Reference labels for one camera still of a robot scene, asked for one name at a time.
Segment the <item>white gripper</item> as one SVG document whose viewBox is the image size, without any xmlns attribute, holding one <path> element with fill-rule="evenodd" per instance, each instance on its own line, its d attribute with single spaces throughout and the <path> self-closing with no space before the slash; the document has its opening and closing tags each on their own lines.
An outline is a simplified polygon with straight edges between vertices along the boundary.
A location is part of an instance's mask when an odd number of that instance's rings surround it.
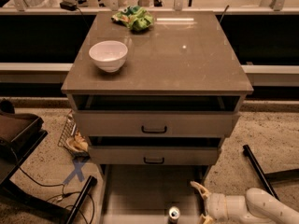
<svg viewBox="0 0 299 224">
<path fill-rule="evenodd" d="M 244 196 L 211 194 L 206 187 L 198 182 L 191 181 L 190 184 L 205 201 L 206 213 L 209 215 L 201 214 L 198 224 L 214 224 L 214 219 L 216 221 L 227 221 L 229 219 L 240 221 L 248 213 Z"/>
</svg>

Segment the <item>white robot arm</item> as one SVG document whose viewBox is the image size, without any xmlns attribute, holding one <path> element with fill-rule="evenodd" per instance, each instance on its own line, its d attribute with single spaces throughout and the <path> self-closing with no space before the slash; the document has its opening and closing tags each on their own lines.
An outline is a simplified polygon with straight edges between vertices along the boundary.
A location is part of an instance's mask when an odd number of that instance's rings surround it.
<svg viewBox="0 0 299 224">
<path fill-rule="evenodd" d="M 233 220 L 238 224 L 299 224 L 299 213 L 262 189 L 248 189 L 244 196 L 211 193 L 191 181 L 204 201 L 199 224 Z"/>
</svg>

